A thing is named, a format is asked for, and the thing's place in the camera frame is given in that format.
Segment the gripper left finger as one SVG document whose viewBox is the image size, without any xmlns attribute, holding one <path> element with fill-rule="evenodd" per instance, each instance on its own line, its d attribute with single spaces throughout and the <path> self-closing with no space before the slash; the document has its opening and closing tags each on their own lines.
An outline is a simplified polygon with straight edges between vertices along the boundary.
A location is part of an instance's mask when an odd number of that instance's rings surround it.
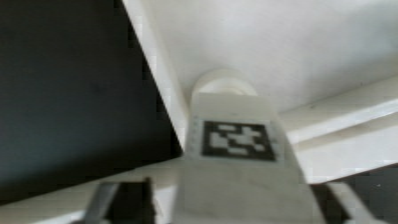
<svg viewBox="0 0 398 224">
<path fill-rule="evenodd" d="M 151 179 L 100 184 L 82 224 L 157 224 Z"/>
</svg>

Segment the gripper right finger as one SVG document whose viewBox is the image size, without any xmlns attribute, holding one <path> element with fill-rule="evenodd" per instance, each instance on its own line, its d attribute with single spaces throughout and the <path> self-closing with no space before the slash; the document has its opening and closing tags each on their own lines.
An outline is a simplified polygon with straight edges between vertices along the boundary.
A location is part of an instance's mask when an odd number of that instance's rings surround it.
<svg viewBox="0 0 398 224">
<path fill-rule="evenodd" d="M 389 224 L 380 220 L 345 182 L 313 184 L 325 224 Z"/>
</svg>

